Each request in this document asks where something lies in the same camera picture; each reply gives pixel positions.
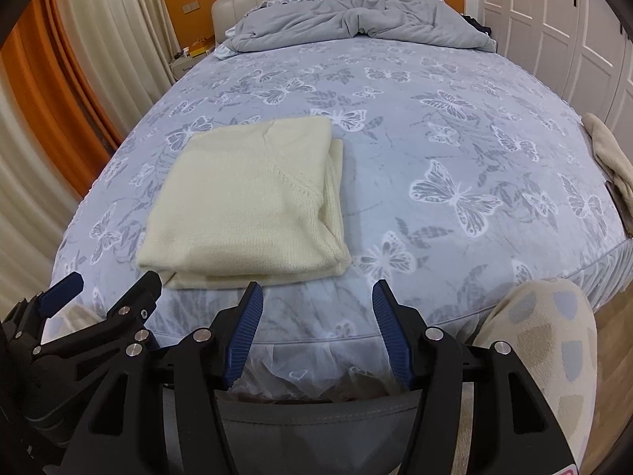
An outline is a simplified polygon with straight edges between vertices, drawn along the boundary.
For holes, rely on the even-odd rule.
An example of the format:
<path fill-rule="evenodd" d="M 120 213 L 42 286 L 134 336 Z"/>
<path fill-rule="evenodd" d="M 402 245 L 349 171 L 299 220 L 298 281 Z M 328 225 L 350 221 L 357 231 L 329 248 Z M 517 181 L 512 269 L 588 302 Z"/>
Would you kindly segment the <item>cream knit sweater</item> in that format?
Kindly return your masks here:
<path fill-rule="evenodd" d="M 138 267 L 170 289 L 338 277 L 351 264 L 343 144 L 325 117 L 194 134 L 152 206 Z"/>

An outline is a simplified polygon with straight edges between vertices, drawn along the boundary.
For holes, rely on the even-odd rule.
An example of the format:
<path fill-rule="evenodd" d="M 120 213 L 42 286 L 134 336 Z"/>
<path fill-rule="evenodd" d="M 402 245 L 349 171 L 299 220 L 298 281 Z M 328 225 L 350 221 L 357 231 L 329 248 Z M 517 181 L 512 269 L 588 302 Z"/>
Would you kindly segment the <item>grey storage bag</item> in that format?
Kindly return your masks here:
<path fill-rule="evenodd" d="M 333 402 L 248 402 L 217 395 L 240 474 L 389 474 L 406 451 L 418 391 Z"/>

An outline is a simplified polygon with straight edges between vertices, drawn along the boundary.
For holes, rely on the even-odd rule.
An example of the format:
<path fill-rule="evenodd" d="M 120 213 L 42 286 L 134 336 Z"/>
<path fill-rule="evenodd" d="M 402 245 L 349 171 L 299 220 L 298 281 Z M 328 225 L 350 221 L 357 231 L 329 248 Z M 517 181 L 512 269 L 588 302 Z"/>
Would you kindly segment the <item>patterned pyjama knee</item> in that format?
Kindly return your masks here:
<path fill-rule="evenodd" d="M 488 315 L 470 343 L 512 346 L 583 461 L 597 396 L 597 325 L 585 293 L 564 279 L 528 281 Z"/>

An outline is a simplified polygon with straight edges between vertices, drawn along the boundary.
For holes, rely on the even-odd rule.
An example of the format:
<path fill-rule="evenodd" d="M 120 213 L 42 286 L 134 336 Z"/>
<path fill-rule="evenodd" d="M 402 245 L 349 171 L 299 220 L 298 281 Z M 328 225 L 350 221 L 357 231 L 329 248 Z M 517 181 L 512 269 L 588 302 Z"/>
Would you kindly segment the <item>bedside table with items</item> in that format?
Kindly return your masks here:
<path fill-rule="evenodd" d="M 214 47 L 216 47 L 214 38 L 205 38 L 195 41 L 177 53 L 174 59 L 169 62 L 175 80 L 180 80 L 199 62 L 209 56 L 214 51 Z"/>

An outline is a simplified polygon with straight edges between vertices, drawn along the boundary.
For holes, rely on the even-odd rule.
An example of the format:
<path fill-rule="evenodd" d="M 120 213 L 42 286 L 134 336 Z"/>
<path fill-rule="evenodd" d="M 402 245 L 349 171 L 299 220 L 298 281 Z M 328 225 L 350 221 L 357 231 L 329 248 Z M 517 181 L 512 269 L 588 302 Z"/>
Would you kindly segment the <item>cream and orange curtains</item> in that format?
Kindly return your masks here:
<path fill-rule="evenodd" d="M 78 203 L 173 85 L 164 0 L 1 0 L 1 307 L 47 286 Z"/>

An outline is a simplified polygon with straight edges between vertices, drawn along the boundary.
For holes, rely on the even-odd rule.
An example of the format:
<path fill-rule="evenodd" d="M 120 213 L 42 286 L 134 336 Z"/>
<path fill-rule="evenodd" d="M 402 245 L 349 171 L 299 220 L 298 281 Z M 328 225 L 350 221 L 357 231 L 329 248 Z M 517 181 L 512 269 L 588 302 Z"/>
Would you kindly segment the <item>beige garment at bed edge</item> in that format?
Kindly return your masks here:
<path fill-rule="evenodd" d="M 600 118 L 583 114 L 582 124 L 590 137 L 596 160 L 609 178 L 607 187 L 616 203 L 624 229 L 632 237 L 632 163 L 620 148 L 615 135 Z"/>

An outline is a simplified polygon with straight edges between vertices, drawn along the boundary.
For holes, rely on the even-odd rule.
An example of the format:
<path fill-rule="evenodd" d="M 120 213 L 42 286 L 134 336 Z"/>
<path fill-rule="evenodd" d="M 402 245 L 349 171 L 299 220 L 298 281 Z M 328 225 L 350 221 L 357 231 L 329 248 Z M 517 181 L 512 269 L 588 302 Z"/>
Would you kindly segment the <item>grey crumpled duvet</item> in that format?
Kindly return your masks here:
<path fill-rule="evenodd" d="M 279 0 L 249 11 L 222 48 L 232 55 L 368 38 L 493 53 L 496 42 L 442 0 Z"/>

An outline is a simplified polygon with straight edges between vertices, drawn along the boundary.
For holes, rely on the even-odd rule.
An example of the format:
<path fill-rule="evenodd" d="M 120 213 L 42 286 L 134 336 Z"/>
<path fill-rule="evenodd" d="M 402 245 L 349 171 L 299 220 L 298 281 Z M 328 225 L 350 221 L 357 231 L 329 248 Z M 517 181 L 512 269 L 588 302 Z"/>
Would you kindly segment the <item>white wardrobe doors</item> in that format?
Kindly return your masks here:
<path fill-rule="evenodd" d="M 632 139 L 632 38 L 606 0 L 479 0 L 499 53 Z"/>

